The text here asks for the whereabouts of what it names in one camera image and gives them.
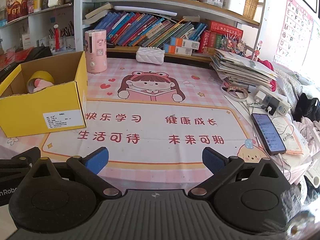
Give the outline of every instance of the pink humidifier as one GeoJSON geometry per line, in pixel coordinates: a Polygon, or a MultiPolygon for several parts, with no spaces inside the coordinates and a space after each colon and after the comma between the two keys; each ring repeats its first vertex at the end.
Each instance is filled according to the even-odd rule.
{"type": "Polygon", "coordinates": [[[107,69],[107,32],[91,30],[84,33],[85,58],[89,73],[100,73],[107,69]]]}

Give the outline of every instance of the phone screen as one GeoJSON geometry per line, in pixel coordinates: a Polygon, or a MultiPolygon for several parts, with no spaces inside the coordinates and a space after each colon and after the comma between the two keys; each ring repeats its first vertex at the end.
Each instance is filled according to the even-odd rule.
{"type": "Polygon", "coordinates": [[[286,151],[284,143],[267,114],[252,114],[271,152],[286,151]]]}

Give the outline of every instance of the bookshelf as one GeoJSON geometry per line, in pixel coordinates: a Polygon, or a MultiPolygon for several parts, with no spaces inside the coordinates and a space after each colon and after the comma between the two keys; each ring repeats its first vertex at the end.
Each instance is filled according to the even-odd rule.
{"type": "MultiPolygon", "coordinates": [[[[116,46],[115,48],[107,48],[107,52],[120,52],[120,53],[136,53],[139,49],[138,46],[134,47],[124,47],[124,46],[116,46]]],[[[165,53],[165,57],[175,57],[175,58],[182,58],[186,60],[193,60],[198,62],[210,63],[212,60],[208,57],[199,57],[199,56],[188,56],[188,55],[180,55],[180,54],[172,54],[172,53],[165,53]]]]}
{"type": "Polygon", "coordinates": [[[217,16],[222,16],[224,18],[239,22],[241,24],[249,25],[251,27],[259,27],[258,22],[248,19],[240,14],[237,14],[235,12],[207,4],[207,3],[202,3],[199,1],[192,1],[192,0],[84,0],[84,2],[91,2],[91,3],[96,3],[96,2],[110,2],[113,5],[128,5],[132,4],[132,2],[135,3],[149,3],[149,4],[166,4],[169,5],[169,9],[171,8],[171,11],[176,12],[178,8],[185,8],[185,9],[193,9],[198,11],[198,14],[201,14],[201,12],[204,12],[206,14],[211,14],[211,15],[217,15],[217,16]]]}
{"type": "MultiPolygon", "coordinates": [[[[110,2],[113,6],[134,6],[134,7],[146,7],[153,9],[160,9],[166,11],[172,11],[177,13],[177,18],[182,16],[200,16],[200,19],[209,19],[220,21],[225,24],[229,24],[241,29],[242,25],[247,25],[257,30],[256,41],[252,47],[247,48],[254,52],[259,41],[263,41],[266,35],[266,18],[268,17],[268,8],[270,0],[264,0],[259,5],[262,6],[262,15],[260,22],[256,22],[252,19],[244,17],[240,14],[232,11],[219,8],[211,4],[205,4],[199,1],[192,0],[74,0],[74,25],[75,25],[75,40],[76,51],[83,51],[84,44],[84,32],[91,28],[90,25],[83,25],[82,20],[84,15],[89,11],[102,6],[103,4],[110,2]]],[[[135,53],[138,47],[118,47],[108,49],[109,52],[120,53],[135,53]]],[[[183,58],[183,55],[166,54],[167,57],[179,57],[183,58]]],[[[201,62],[209,62],[208,58],[189,56],[190,60],[196,60],[201,62]]]]}

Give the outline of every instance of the power strip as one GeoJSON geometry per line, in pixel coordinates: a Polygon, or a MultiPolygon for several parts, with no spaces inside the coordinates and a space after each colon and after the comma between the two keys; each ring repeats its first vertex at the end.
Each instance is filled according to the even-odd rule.
{"type": "Polygon", "coordinates": [[[261,91],[263,93],[266,94],[266,97],[264,98],[264,100],[262,102],[259,102],[261,105],[264,105],[265,107],[268,106],[271,98],[276,98],[277,100],[279,100],[279,104],[277,106],[276,111],[280,114],[285,116],[289,110],[291,109],[291,106],[288,102],[283,101],[280,97],[278,97],[274,92],[271,92],[269,89],[267,89],[264,86],[258,86],[253,94],[253,97],[256,96],[256,94],[261,91]]]}

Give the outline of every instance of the red heart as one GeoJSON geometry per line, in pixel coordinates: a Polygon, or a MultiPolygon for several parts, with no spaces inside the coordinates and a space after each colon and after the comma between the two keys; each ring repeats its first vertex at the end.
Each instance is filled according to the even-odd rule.
{"type": "Polygon", "coordinates": [[[111,87],[111,86],[110,85],[106,85],[106,84],[101,84],[100,85],[101,89],[106,89],[106,88],[109,88],[109,87],[111,87]]]}

